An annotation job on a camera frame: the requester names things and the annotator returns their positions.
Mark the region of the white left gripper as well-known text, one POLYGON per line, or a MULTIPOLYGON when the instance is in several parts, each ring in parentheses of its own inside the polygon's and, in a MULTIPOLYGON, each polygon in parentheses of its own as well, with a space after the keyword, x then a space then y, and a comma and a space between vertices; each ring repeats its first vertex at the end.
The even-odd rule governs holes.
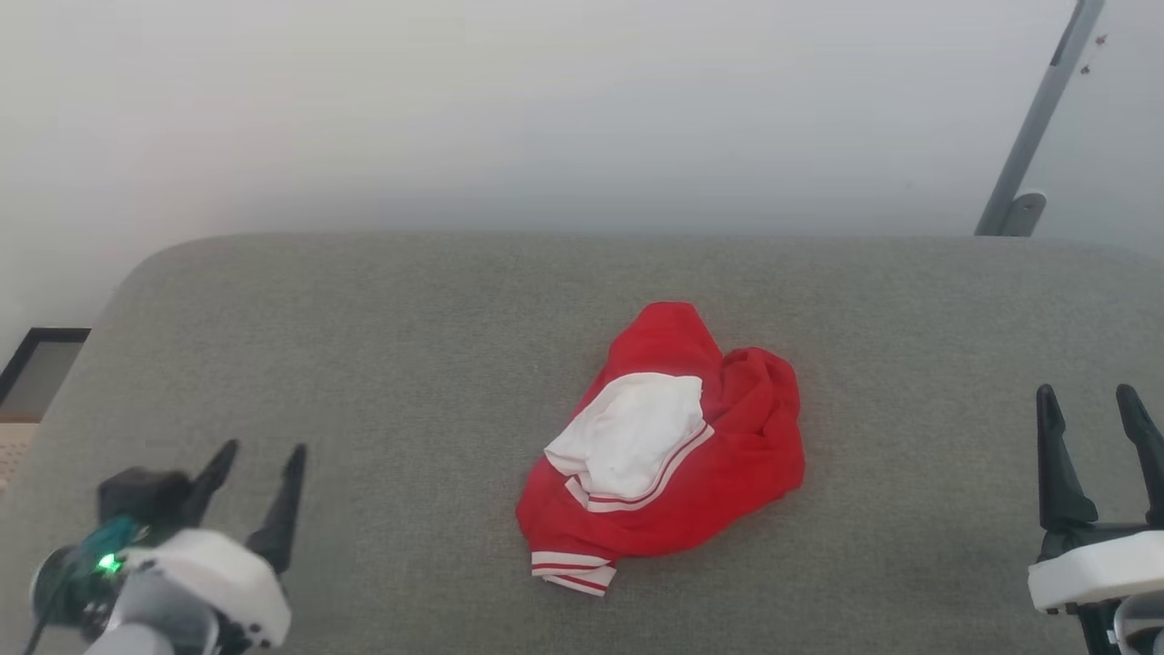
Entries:
MULTIPOLYGON (((201 526, 236 455, 237 440, 230 439, 193 478, 180 506, 183 528, 201 526)), ((221 532, 184 529, 156 548, 127 549, 119 622, 142 622, 173 648, 220 650, 229 626, 253 646, 283 646, 292 612, 278 576, 294 551, 306 460, 307 446, 296 444, 267 517, 244 546, 221 532)))

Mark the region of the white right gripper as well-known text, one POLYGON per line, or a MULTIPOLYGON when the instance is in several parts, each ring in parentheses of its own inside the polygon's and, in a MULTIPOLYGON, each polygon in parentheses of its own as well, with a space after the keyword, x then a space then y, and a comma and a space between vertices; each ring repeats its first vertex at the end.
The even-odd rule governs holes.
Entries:
MULTIPOLYGON (((1083 492, 1064 440, 1066 420, 1048 383, 1037 389, 1039 526, 1048 534, 1028 569, 1028 590, 1039 612, 1164 591, 1164 529, 1093 525, 1098 511, 1083 492)), ((1164 528, 1164 434, 1127 383, 1117 385, 1119 418, 1140 457, 1147 485, 1147 525, 1164 528)))

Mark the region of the red white garment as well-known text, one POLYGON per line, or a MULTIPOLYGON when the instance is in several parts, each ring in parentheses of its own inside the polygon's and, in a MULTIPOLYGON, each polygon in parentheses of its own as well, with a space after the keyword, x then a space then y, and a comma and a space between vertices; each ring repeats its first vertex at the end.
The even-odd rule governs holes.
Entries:
POLYGON ((622 558, 702 546, 804 478, 797 373, 723 353, 689 302, 653 302, 616 339, 516 510, 531 574, 602 597, 622 558))

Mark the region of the grey fabric sofa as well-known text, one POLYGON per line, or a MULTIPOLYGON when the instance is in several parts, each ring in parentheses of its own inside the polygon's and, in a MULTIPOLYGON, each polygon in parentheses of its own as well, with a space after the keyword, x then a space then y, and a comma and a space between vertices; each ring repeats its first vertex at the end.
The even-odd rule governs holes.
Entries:
POLYGON ((1042 238, 251 235, 121 283, 0 497, 0 655, 127 467, 240 453, 210 527, 308 472, 281 655, 1084 655, 1036 612, 1036 390, 1086 493, 1140 521, 1115 390, 1164 428, 1164 262, 1042 238), (694 304, 797 373, 801 489, 604 598, 528 575, 514 508, 608 344, 694 304))

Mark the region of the beige woven object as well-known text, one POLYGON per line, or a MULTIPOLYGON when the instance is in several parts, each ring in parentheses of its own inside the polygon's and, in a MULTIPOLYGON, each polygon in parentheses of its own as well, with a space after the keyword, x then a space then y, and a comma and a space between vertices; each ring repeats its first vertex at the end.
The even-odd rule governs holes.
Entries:
POLYGON ((0 494, 9 487, 38 427, 34 420, 0 418, 0 494))

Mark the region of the black framed panel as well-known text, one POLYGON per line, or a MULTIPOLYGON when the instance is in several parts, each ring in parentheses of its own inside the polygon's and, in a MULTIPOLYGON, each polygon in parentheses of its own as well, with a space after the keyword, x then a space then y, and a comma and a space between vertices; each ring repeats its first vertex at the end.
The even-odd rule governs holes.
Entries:
POLYGON ((40 423, 68 378, 90 327, 34 327, 0 372, 0 423, 40 423))

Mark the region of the grey metal pole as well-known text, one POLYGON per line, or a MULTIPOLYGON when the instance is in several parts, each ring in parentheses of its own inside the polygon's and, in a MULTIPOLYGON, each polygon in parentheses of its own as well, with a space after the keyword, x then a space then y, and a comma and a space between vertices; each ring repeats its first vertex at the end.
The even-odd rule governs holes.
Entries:
POLYGON ((975 237, 1031 237, 1048 206, 1044 192, 1027 191, 1025 177, 1039 144, 1059 108, 1069 81, 1078 73, 1080 58, 1100 21, 1107 0, 1074 0, 1059 45, 1018 129, 1007 161, 998 175, 992 195, 974 228, 975 237))

